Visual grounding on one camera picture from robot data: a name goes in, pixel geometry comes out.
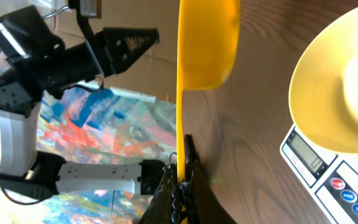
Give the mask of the yellow plastic measuring scoop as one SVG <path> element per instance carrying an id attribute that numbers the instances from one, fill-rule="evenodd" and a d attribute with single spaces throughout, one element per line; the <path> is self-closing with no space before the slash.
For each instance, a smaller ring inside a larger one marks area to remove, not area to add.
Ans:
<path id="1" fill-rule="evenodd" d="M 185 145 L 183 94 L 221 86 L 236 59 L 241 17 L 240 0 L 181 0 L 177 37 L 176 139 L 181 223 L 188 223 L 183 193 Z"/>

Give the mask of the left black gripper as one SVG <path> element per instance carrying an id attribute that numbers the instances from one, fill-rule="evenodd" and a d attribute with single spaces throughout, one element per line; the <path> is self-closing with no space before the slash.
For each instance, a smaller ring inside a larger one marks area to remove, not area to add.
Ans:
<path id="1" fill-rule="evenodd" d="M 69 8 L 85 38 L 71 48 L 34 5 L 0 16 L 0 51 L 11 66 L 0 76 L 0 91 L 14 85 L 26 93 L 63 93 L 80 81 L 125 72 L 160 42 L 157 28 L 107 27 L 95 33 L 82 5 Z"/>

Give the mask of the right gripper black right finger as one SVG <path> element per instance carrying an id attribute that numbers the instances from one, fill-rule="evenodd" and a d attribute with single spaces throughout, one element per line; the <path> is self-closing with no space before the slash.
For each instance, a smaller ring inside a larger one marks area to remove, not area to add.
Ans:
<path id="1" fill-rule="evenodd" d="M 185 184 L 184 206 L 188 223 L 233 224 L 236 221 L 220 204 L 203 173 L 200 157 L 195 149 L 193 137 L 186 134 L 185 145 Z"/>

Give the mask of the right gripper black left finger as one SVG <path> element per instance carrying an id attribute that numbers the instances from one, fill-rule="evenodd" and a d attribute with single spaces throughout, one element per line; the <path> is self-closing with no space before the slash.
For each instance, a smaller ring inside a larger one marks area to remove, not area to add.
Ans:
<path id="1" fill-rule="evenodd" d="M 182 221 L 177 167 L 170 164 L 163 171 L 162 179 L 138 224 L 179 224 Z"/>

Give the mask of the yellow plastic bowl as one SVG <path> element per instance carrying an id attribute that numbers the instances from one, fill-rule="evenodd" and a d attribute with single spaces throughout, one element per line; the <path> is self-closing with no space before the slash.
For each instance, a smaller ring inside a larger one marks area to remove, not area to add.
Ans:
<path id="1" fill-rule="evenodd" d="M 294 124 L 309 140 L 358 154 L 358 7 L 330 23 L 303 52 L 288 104 Z"/>

